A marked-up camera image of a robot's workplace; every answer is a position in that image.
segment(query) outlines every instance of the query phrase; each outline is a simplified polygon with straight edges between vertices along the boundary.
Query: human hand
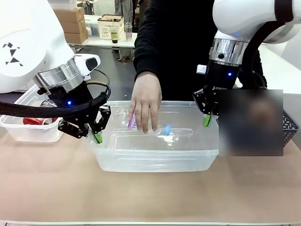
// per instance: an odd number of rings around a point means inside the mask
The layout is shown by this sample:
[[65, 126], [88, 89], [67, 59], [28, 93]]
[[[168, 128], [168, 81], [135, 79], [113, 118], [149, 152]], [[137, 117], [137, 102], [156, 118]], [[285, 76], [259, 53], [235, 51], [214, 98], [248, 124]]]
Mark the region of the human hand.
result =
[[137, 128], [148, 132], [149, 113], [153, 131], [158, 128], [158, 109], [162, 100], [162, 92], [159, 79], [151, 72], [143, 72], [138, 75], [133, 93], [129, 117], [132, 119], [135, 113]]

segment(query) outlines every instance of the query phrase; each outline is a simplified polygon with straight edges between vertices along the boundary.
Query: basket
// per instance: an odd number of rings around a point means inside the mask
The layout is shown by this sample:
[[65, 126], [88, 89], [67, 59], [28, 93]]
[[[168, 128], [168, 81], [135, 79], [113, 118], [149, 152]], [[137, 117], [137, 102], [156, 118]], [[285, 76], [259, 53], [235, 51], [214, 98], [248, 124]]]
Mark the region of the basket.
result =
[[297, 124], [283, 111], [283, 147], [293, 138], [298, 130]]
[[124, 17], [105, 14], [102, 18], [97, 20], [99, 38], [100, 39], [111, 39], [110, 28], [114, 26], [117, 30], [118, 40], [124, 36]]

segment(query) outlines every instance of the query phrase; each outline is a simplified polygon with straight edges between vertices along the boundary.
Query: finger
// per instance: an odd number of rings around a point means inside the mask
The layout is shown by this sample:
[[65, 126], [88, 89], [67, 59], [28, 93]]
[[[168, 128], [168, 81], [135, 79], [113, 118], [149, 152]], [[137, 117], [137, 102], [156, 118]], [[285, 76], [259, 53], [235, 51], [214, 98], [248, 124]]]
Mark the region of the finger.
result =
[[151, 127], [153, 131], [158, 129], [158, 105], [152, 103], [150, 105]]
[[128, 113], [128, 119], [131, 120], [133, 118], [134, 112], [135, 112], [135, 108], [136, 108], [136, 101], [132, 100], [131, 106], [130, 106], [130, 110]]
[[136, 102], [136, 107], [135, 107], [135, 118], [137, 122], [137, 128], [138, 130], [141, 130], [141, 103]]
[[142, 105], [142, 129], [143, 133], [147, 133], [149, 131], [149, 105], [143, 104]]

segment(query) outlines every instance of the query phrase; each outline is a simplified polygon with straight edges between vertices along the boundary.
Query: white container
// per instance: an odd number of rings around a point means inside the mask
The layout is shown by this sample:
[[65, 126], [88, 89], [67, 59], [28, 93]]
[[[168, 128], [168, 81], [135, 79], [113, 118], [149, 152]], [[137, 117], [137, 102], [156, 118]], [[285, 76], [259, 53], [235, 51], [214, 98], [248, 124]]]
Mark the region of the white container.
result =
[[[37, 85], [32, 86], [24, 93], [15, 104], [27, 106], [40, 106], [40, 104], [49, 99], [47, 95], [39, 95]], [[0, 117], [0, 126], [6, 130], [16, 141], [26, 142], [56, 142], [63, 132], [57, 129], [60, 118], [49, 125], [24, 125], [23, 118], [3, 115]]]
[[99, 30], [98, 30], [98, 22], [97, 22], [99, 18], [102, 17], [94, 16], [94, 15], [85, 15], [86, 27], [89, 27], [92, 32], [91, 35], [89, 35], [89, 37], [99, 38]]
[[194, 102], [165, 102], [159, 110], [159, 125], [172, 125], [169, 136], [145, 135], [130, 131], [116, 115], [129, 101], [108, 102], [112, 115], [103, 131], [103, 143], [92, 133], [88, 148], [99, 166], [114, 172], [188, 172], [207, 170], [218, 154], [218, 125], [215, 120], [203, 127], [203, 114]]
[[100, 39], [111, 39], [110, 27], [115, 27], [118, 34], [118, 40], [121, 40], [125, 35], [124, 32], [124, 17], [105, 14], [97, 20]]
[[76, 0], [48, 0], [52, 9], [75, 10], [77, 8]]

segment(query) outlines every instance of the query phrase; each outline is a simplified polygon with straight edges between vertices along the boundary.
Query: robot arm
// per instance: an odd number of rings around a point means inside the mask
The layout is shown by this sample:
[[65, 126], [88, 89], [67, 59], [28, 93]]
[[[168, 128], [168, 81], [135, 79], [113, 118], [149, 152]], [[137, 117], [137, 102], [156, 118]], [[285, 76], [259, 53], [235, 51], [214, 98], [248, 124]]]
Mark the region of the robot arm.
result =
[[[76, 138], [87, 136], [88, 125], [94, 134], [101, 132], [111, 112], [109, 107], [99, 107], [110, 88], [93, 99], [84, 82], [84, 76], [100, 64], [99, 56], [74, 55], [47, 0], [16, 0], [15, 5], [14, 10], [0, 8], [0, 93], [15, 91], [33, 79], [39, 94], [46, 93], [57, 108], [1, 103], [0, 114], [63, 117], [59, 130]], [[99, 111], [104, 117], [96, 122]]]
[[252, 73], [253, 55], [261, 43], [285, 42], [299, 32], [301, 2], [215, 0], [213, 18], [219, 31], [210, 50], [205, 86], [193, 97], [204, 114], [218, 115], [217, 92], [232, 89], [240, 70], [247, 89], [261, 88]]

